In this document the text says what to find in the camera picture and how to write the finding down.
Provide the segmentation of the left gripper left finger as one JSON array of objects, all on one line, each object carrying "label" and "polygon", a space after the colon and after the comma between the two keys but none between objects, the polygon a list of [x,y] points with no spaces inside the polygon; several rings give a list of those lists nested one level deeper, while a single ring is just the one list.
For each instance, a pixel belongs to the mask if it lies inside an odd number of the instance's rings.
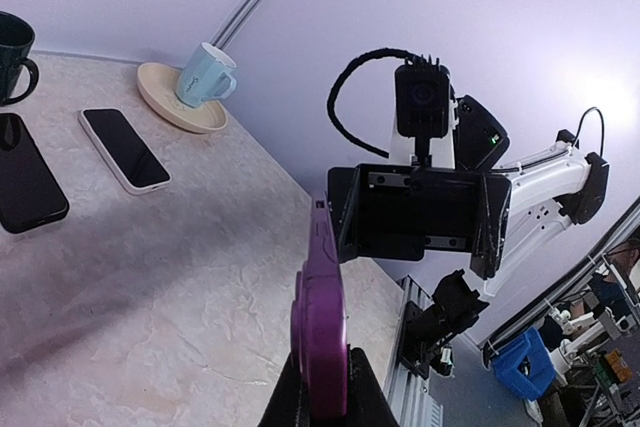
[{"label": "left gripper left finger", "polygon": [[309,425],[310,413],[306,387],[294,356],[290,353],[259,422],[259,427]]}]

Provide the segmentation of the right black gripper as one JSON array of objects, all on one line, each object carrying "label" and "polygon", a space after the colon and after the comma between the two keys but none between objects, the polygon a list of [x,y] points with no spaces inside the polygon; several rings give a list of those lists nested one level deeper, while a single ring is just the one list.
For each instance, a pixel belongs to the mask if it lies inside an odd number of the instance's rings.
[{"label": "right black gripper", "polygon": [[331,168],[327,187],[342,262],[437,250],[471,254],[482,280],[499,269],[512,192],[503,175],[360,164]]}]

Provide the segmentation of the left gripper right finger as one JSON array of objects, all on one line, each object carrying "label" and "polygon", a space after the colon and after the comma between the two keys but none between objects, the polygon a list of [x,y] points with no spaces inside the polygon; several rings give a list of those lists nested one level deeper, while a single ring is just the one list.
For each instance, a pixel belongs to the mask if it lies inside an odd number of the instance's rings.
[{"label": "left gripper right finger", "polygon": [[398,427],[363,349],[349,351],[346,426]]}]

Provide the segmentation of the black phone case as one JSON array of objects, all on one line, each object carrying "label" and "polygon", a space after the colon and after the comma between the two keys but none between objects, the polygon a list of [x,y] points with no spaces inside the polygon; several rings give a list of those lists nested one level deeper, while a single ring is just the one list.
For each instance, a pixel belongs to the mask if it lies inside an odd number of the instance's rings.
[{"label": "black phone case", "polygon": [[22,118],[1,114],[1,226],[11,234],[60,221],[69,202]]}]

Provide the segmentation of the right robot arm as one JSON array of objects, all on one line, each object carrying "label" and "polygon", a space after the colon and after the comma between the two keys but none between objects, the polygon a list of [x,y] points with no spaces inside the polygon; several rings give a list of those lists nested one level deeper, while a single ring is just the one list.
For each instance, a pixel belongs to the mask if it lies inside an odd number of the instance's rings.
[{"label": "right robot arm", "polygon": [[473,98],[401,101],[383,164],[328,175],[329,242],[336,257],[418,261],[461,252],[494,297],[518,266],[600,209],[609,167],[560,131],[548,149],[506,167],[506,133]]}]

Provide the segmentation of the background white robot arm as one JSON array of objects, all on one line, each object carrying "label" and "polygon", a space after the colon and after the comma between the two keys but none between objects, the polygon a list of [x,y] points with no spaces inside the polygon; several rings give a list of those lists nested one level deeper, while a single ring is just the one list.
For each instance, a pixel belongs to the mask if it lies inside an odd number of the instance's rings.
[{"label": "background white robot arm", "polygon": [[595,342],[601,336],[616,340],[630,335],[639,327],[639,315],[635,310],[630,315],[616,317],[609,307],[604,307],[571,318],[568,311],[552,307],[548,315],[561,328],[562,333],[568,336],[568,339],[563,339],[560,346],[549,353],[558,377],[563,377],[582,354],[593,350]]}]

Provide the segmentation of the blue storage bin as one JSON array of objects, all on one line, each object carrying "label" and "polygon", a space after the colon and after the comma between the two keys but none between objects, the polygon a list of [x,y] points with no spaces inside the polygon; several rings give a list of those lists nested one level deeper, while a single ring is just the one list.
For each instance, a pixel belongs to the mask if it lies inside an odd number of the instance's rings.
[{"label": "blue storage bin", "polygon": [[519,399],[537,400],[544,395],[556,373],[539,332],[530,328],[492,360],[496,379]]}]

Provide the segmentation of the background person dark shirt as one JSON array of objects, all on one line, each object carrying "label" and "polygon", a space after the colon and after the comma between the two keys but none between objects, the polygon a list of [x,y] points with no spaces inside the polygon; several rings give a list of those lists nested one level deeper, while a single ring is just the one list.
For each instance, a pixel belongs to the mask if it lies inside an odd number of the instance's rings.
[{"label": "background person dark shirt", "polygon": [[619,278],[629,276],[632,269],[639,261],[639,240],[626,240],[611,251],[604,259],[607,264],[605,273],[594,273],[589,287],[596,295],[599,302],[611,310],[613,317],[620,320],[631,315],[631,310],[625,300],[625,289],[621,286]]}]

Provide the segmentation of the light blue mug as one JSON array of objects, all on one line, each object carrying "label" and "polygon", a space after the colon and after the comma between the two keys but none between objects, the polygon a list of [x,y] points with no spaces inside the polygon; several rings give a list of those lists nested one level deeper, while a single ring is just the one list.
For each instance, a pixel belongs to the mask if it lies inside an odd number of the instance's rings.
[{"label": "light blue mug", "polygon": [[176,83],[177,98],[191,108],[227,99],[237,87],[236,62],[209,42],[201,42]]}]

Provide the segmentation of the beige round plate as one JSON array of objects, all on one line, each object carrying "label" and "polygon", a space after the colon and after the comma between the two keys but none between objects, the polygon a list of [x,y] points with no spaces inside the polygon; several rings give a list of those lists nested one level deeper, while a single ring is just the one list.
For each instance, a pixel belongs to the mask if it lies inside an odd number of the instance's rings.
[{"label": "beige round plate", "polygon": [[192,108],[175,94],[180,71],[171,66],[145,62],[138,66],[136,77],[141,97],[160,117],[174,126],[194,134],[209,134],[228,124],[227,111],[219,101],[207,101]]}]

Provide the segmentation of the dark green cup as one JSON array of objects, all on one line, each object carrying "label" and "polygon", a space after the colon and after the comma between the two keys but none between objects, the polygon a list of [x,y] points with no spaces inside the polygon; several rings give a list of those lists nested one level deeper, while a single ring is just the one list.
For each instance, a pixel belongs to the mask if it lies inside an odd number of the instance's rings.
[{"label": "dark green cup", "polygon": [[[36,89],[40,72],[29,58],[35,42],[34,29],[23,19],[8,12],[1,12],[1,106],[19,103]],[[26,90],[15,96],[14,90],[22,69],[29,74]]]}]

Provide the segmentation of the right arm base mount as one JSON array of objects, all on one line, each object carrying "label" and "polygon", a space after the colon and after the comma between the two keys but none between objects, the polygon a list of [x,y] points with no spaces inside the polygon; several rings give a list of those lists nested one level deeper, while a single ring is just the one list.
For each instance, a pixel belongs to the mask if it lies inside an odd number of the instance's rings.
[{"label": "right arm base mount", "polygon": [[489,306],[469,287],[464,274],[459,269],[443,277],[426,309],[414,301],[405,305],[398,360],[422,379],[427,379],[431,370],[444,377],[451,374],[451,340],[472,327]]}]

